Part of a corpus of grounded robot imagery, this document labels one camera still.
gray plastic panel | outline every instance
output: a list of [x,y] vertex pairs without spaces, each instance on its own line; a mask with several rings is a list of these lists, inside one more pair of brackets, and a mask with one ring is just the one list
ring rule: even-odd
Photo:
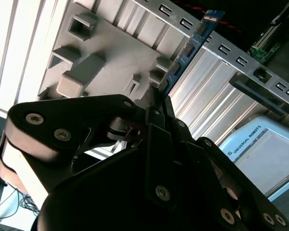
[[[80,41],[69,35],[72,17],[88,13],[90,12],[86,8],[76,3],[70,4],[54,49],[69,46],[79,50],[81,58],[94,54],[105,60],[103,69],[85,89],[89,96],[119,93],[132,99],[141,98],[149,86],[150,68],[161,54],[99,17],[96,17],[89,40]],[[70,70],[69,65],[60,62],[46,71],[41,89],[50,88],[50,98],[61,97],[56,92],[56,86],[62,73]],[[139,85],[129,94],[126,89],[134,75],[138,76]]]

white surface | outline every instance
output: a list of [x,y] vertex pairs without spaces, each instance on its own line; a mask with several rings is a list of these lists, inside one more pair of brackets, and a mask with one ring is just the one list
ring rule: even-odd
[[67,2],[0,0],[1,117],[15,102],[36,100]]
[[289,140],[268,130],[236,166],[265,194],[289,175]]
[[39,4],[38,0],[18,0],[0,85],[0,104],[5,110],[15,102],[27,53],[30,52]]
[[[11,197],[7,199],[2,205],[0,205],[0,218],[12,215],[18,206],[17,191],[14,191],[11,186],[4,187],[0,204],[8,198],[12,193]],[[22,194],[19,193],[19,201],[23,198]],[[7,225],[19,230],[30,231],[31,226],[36,216],[32,211],[22,208],[19,206],[17,213],[10,218],[5,218],[1,221],[2,225]]]

metal frame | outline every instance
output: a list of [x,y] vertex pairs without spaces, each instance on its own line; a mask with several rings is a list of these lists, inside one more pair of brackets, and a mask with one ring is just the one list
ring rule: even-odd
[[[194,18],[192,15],[182,10],[180,7],[170,2],[169,0],[132,0],[139,6],[145,8],[147,11],[151,12],[160,20],[171,25],[175,29],[179,30],[185,36],[190,38],[196,27],[199,24],[199,20]],[[170,11],[165,14],[160,10],[161,6],[166,6]],[[236,70],[245,74],[248,78],[255,81],[260,86],[264,87],[270,91],[275,96],[284,100],[289,104],[289,83],[283,80],[281,77],[268,70],[265,66],[254,60],[247,53],[236,47],[234,44],[229,42],[224,37],[220,36],[218,33],[213,31],[210,38],[203,46],[204,49],[208,50],[218,58],[222,59],[227,64],[233,66]],[[263,69],[271,78],[263,83],[258,77],[254,75],[257,69]],[[286,86],[285,90],[281,90],[278,85],[282,84]]]

green circuit board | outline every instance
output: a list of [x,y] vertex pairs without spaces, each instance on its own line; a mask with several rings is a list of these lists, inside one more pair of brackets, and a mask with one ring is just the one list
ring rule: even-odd
[[254,59],[256,59],[261,64],[264,64],[280,48],[280,45],[280,43],[276,43],[269,51],[252,47],[250,52]]

screw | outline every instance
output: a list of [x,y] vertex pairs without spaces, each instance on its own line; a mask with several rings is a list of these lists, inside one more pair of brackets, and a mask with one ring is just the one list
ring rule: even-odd
[[269,214],[263,213],[263,217],[269,224],[274,225],[274,221]]
[[26,121],[30,124],[39,125],[44,122],[44,118],[36,113],[30,113],[26,115]]
[[158,185],[155,188],[156,195],[163,201],[169,201],[170,200],[170,193],[168,189],[163,185]]
[[57,140],[60,141],[69,141],[72,138],[71,133],[68,130],[59,128],[54,131],[54,136]]
[[183,128],[185,127],[185,124],[182,121],[178,121],[178,124]]
[[276,218],[276,220],[280,223],[280,224],[282,224],[283,226],[287,226],[286,225],[286,222],[284,221],[284,219],[280,216],[280,215],[278,215],[278,214],[275,214],[275,218]]
[[208,140],[205,140],[204,142],[205,142],[205,143],[206,143],[208,146],[210,146],[210,147],[212,146],[212,144],[211,144],[211,142],[210,142],[210,141],[208,141]]
[[124,104],[125,104],[126,106],[128,106],[128,107],[131,107],[131,103],[128,102],[128,101],[124,101]]
[[221,215],[224,218],[224,220],[227,221],[229,224],[233,225],[235,223],[235,218],[227,209],[222,208]]

